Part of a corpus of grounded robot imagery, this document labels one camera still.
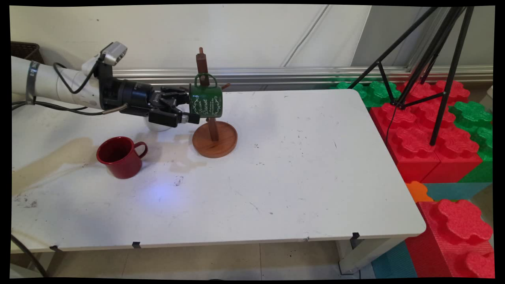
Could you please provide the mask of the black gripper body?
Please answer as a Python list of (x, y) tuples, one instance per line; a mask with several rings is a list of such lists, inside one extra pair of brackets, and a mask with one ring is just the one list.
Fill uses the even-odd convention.
[(119, 108), (120, 113), (148, 117), (151, 110), (166, 110), (164, 102), (155, 102), (153, 99), (160, 98), (161, 93), (155, 91), (152, 85), (132, 80), (112, 81), (112, 107)]

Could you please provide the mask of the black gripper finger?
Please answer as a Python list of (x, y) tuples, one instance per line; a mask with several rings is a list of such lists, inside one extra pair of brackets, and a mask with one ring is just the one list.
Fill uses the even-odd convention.
[(179, 106), (151, 107), (148, 111), (148, 122), (168, 127), (185, 123), (199, 124), (200, 119), (201, 115), (183, 111)]
[(163, 93), (163, 99), (175, 99), (177, 102), (189, 102), (191, 100), (188, 88), (161, 86), (160, 91)]

